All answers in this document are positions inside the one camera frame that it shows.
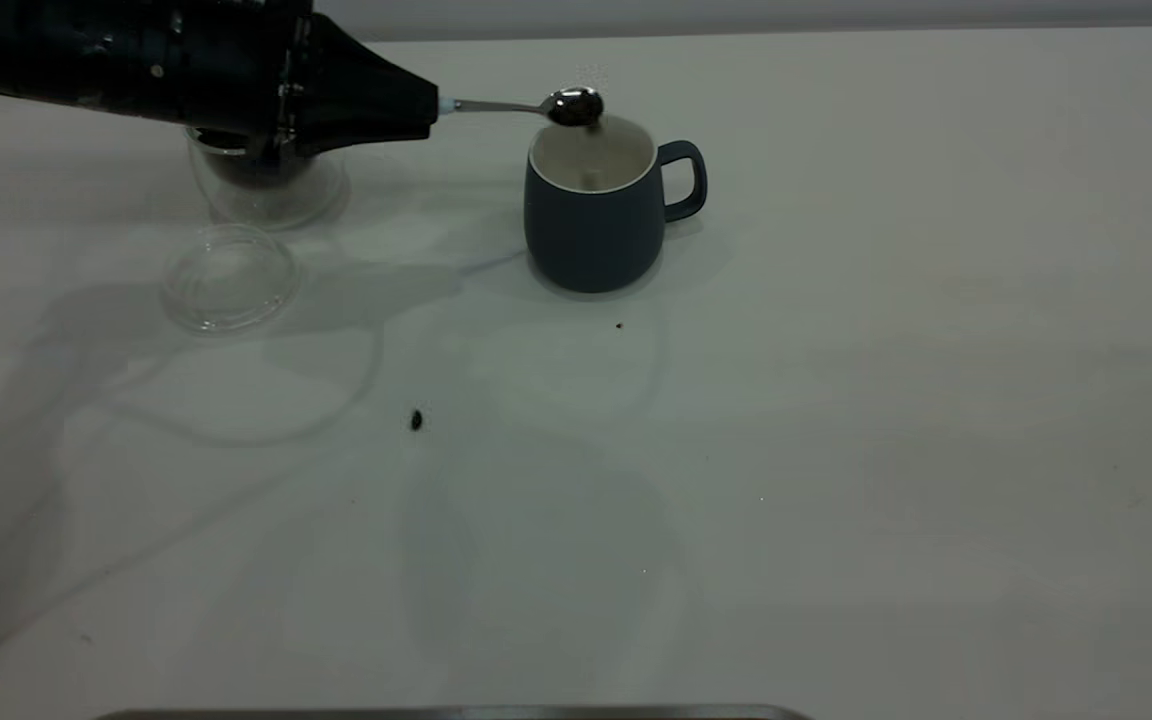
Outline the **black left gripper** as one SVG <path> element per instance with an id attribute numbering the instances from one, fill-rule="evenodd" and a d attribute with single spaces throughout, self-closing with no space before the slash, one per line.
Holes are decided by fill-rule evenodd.
<path id="1" fill-rule="evenodd" d="M 285 88 L 301 45 L 296 88 L 310 97 L 294 119 L 301 158 L 426 141 L 439 118 L 433 82 L 376 54 L 310 1 L 168 1 L 165 55 L 152 88 L 179 126 L 247 137 L 264 152 L 282 131 Z"/>

